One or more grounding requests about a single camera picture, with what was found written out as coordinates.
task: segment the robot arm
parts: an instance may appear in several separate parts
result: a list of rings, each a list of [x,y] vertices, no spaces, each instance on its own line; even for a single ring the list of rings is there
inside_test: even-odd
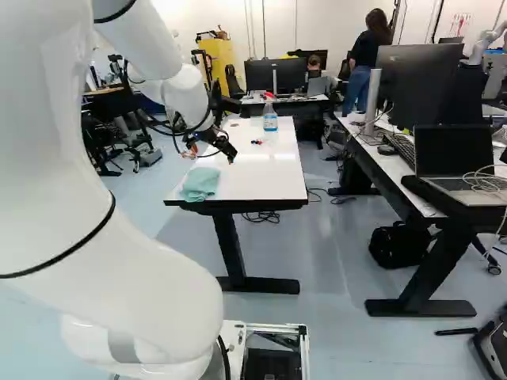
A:
[[[222,291],[206,269],[137,230],[90,164],[80,108],[91,1],[3,5],[0,33],[13,38],[0,39],[0,278],[58,310],[63,339],[89,363],[132,378],[197,380],[223,323]],[[115,48],[147,80],[166,83],[167,103],[187,124],[210,129],[204,86],[150,1],[95,5]]]
[[[503,21],[495,30],[485,30],[481,33],[479,40],[475,43],[470,58],[465,62],[470,66],[480,65],[484,51],[496,40],[498,40],[507,29],[507,21]],[[507,51],[507,33],[504,35],[504,51]]]
[[[171,31],[147,0],[93,0],[96,30],[133,66],[134,86],[151,100],[178,111],[200,140],[233,162],[237,151],[218,136],[199,70],[181,61]]]

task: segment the towel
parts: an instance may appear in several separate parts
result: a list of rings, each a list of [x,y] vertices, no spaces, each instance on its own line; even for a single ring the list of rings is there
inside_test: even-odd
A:
[[[180,191],[186,202],[203,202],[215,195],[219,183],[220,171],[213,168],[195,168],[190,170]]]

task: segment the plastic bottle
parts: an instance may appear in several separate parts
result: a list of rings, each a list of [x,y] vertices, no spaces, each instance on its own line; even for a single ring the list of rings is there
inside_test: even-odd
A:
[[[264,132],[278,132],[278,114],[273,109],[273,99],[266,97],[266,104],[262,112],[262,127]]]

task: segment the computer mouse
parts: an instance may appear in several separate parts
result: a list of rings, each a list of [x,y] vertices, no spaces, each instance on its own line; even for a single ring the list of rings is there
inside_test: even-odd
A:
[[[383,156],[394,156],[398,154],[395,148],[388,145],[379,145],[377,147],[377,152],[379,152],[379,154],[382,154]]]

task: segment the floor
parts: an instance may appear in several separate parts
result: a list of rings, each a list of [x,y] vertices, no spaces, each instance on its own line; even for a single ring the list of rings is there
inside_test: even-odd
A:
[[[164,159],[141,173],[119,158],[124,175],[104,178],[120,207],[146,234],[157,238],[224,275],[210,218],[164,207],[163,196],[191,162],[182,160],[171,140],[154,136]],[[327,188],[337,180],[329,151],[299,145],[307,186]],[[364,311],[366,298],[395,298],[413,269],[387,272],[368,253],[377,226],[398,218],[382,197],[358,197],[342,206],[311,203],[281,212],[281,223],[253,225],[235,218],[246,268],[253,276],[295,278],[299,296],[226,294],[226,318],[259,323],[304,323],[311,335],[311,378],[476,380],[483,373],[465,336],[436,337],[437,329],[481,326],[507,300],[507,274],[492,277],[473,249],[436,293],[437,298],[465,298],[478,310],[474,319],[382,319]],[[190,239],[189,231],[199,231]],[[482,240],[488,245],[491,236]],[[496,255],[507,268],[507,256]],[[0,378],[20,380],[106,380],[109,375],[80,362],[59,338],[58,316],[0,283]]]

